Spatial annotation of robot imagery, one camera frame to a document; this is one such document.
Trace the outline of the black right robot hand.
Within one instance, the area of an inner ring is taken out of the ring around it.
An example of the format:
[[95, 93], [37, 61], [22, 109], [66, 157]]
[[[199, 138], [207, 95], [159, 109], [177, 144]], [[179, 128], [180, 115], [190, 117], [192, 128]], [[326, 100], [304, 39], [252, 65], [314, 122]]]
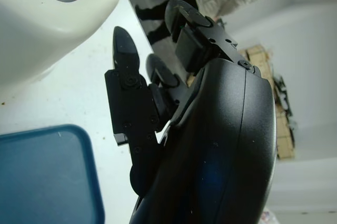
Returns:
[[190, 85], [156, 55], [147, 84], [130, 34], [105, 73], [113, 133], [130, 148], [131, 223], [258, 223], [276, 162], [273, 91], [210, 17], [169, 1], [166, 26]]

